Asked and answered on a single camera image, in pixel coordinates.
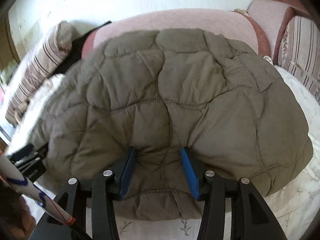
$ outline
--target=mattress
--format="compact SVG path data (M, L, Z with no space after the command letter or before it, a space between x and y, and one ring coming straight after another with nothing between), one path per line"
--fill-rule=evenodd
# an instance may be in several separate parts
M258 55L269 56L267 36L249 16L216 9L175 9L138 15L113 22L89 35L82 49L85 59L102 42L135 30L200 28L226 38L247 43Z
M314 154L305 169L282 190L265 198L278 219L288 240L298 240L308 228L320 208L320 106L309 91L284 69L275 66L294 93L309 125ZM43 110L46 101L60 85L63 75L46 81L32 99L22 123L17 128L6 153L21 148ZM49 197L54 195L46 191ZM38 221L43 210L27 198L31 214ZM87 209L87 232L91 234L91 210ZM138 221L116 217L120 239L196 239L201 220ZM231 213L226 214L225 236L230 239Z

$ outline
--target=striped pillow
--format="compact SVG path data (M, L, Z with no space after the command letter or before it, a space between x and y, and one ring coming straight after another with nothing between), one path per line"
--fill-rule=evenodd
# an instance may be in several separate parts
M312 20L301 16L290 20L281 40L278 62L320 103L320 32Z
M72 26L60 22L54 26L47 36L41 40L32 51L22 59L17 70L17 77L13 77L9 84L5 117L17 125L28 104L29 99L38 90L43 81L50 77L54 70L63 62L72 49Z

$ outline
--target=black fabric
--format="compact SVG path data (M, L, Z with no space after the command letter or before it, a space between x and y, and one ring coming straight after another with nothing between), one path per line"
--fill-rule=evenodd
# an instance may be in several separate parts
M78 60L81 59L81 52L82 52L82 48L84 45L84 42L86 41L86 39L88 38L88 36L95 30L101 28L104 25L110 24L111 21L108 21L106 23L104 23L103 25L94 28L90 31L88 31L85 35L83 35L82 37L74 40L72 42L72 50L70 52L70 54L68 55L68 57L60 64L60 66L53 72L52 75L55 74L64 74L68 71L68 69L74 64L76 63Z

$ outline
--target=white bed sheet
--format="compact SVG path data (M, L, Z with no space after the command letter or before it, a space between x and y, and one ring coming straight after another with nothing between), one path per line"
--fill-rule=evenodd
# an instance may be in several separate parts
M320 106L303 85L284 69L275 66L285 83L291 88L300 104L309 125L309 137L312 140L314 154L306 168L282 190L265 198L269 207L277 217L288 240L298 240L308 228L316 212L320 208ZM55 79L54 85L44 86L38 91L35 100L30 103L22 124L17 128L9 153L21 148L28 140L30 132L38 119L45 102L60 85L62 76ZM43 214L42 209L32 200L27 204L36 221ZM196 239L201 220L170 220L170 221L138 221L116 217L121 240L141 239ZM230 239L231 213L226 214L224 239ZM91 222L87 223L87 232L91 234Z

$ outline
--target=silver screw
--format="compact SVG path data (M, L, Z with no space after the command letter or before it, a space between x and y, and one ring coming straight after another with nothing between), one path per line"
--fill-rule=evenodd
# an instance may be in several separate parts
M242 182L243 184L249 184L250 180L249 180L248 178L242 178L242 179L241 179L241 182Z
M214 171L206 171L205 174L208 177L213 177L214 176Z
M71 178L71 179L69 179L69 181L68 181L68 183L70 184L70 185L73 185L73 184L75 184L77 182L77 179L76 178Z
M103 172L103 176L109 177L112 175L112 171L111 170L106 170Z

